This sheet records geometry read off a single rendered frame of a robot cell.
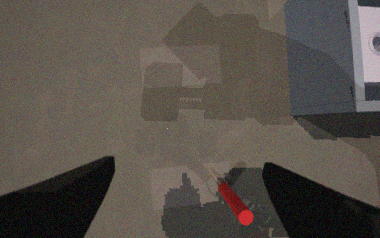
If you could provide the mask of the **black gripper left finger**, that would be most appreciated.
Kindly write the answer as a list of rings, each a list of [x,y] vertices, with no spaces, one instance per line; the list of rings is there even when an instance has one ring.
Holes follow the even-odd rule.
[[[0,238],[84,238],[114,173],[106,156],[0,195]]]

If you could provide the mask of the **red peg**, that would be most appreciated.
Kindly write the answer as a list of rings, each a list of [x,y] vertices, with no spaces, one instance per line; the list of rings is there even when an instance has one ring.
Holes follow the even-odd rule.
[[[239,222],[242,225],[251,224],[254,219],[253,213],[237,197],[232,188],[227,183],[222,183],[219,185],[219,191],[229,204],[230,209],[235,214]]]

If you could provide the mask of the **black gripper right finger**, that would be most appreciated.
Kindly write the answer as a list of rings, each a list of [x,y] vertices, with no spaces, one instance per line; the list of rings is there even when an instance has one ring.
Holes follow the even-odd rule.
[[[289,238],[380,238],[380,208],[273,162],[262,179]]]

